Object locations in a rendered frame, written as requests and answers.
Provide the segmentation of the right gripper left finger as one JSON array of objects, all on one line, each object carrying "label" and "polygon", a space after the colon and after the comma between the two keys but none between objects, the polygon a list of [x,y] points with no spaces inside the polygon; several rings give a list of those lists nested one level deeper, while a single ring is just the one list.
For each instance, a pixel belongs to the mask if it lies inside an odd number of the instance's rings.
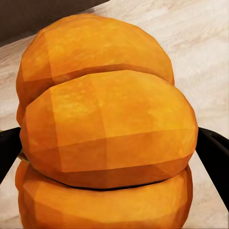
[{"label": "right gripper left finger", "polygon": [[0,184],[22,150],[21,127],[0,131]]}]

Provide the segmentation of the pumpkin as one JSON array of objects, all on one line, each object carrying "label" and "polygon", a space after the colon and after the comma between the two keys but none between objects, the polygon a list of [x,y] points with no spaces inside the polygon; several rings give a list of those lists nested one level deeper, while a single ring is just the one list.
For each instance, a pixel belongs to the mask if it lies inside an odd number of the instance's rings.
[{"label": "pumpkin", "polygon": [[182,229],[198,123],[153,36],[62,18],[25,49],[16,92],[24,229]]}]

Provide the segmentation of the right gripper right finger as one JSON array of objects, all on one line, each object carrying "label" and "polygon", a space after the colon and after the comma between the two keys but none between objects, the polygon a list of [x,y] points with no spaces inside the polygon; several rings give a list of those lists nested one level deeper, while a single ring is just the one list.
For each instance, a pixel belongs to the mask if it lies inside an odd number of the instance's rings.
[{"label": "right gripper right finger", "polygon": [[196,152],[229,211],[229,139],[198,127]]}]

